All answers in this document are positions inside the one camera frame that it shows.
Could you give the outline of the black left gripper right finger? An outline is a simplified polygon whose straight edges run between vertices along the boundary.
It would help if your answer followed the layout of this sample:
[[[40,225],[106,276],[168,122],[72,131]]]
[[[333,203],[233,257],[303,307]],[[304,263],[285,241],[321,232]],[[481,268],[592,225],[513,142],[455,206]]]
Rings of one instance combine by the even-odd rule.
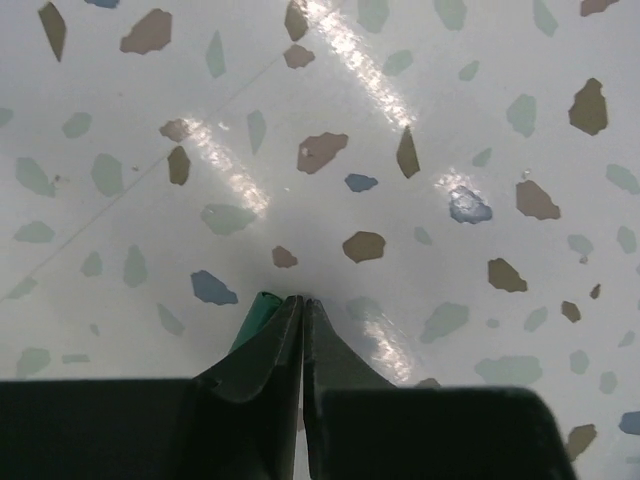
[[[556,421],[519,387],[397,387],[303,313],[303,415],[314,479],[573,479]]]

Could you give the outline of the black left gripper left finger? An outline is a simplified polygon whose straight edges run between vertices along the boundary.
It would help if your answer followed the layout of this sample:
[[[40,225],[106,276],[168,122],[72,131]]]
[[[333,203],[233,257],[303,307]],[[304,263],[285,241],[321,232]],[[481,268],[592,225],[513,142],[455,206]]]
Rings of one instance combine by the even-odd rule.
[[[193,378],[5,381],[5,479],[289,479],[304,300]]]

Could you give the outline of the white green-capped pen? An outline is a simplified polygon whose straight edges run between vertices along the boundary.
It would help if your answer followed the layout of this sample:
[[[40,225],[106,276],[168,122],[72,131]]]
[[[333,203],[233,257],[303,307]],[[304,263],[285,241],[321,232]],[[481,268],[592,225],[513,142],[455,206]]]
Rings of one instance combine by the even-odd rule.
[[[234,352],[248,340],[259,333],[269,322],[273,314],[280,308],[283,300],[272,293],[259,292],[249,308],[244,321],[236,335],[229,353]]]

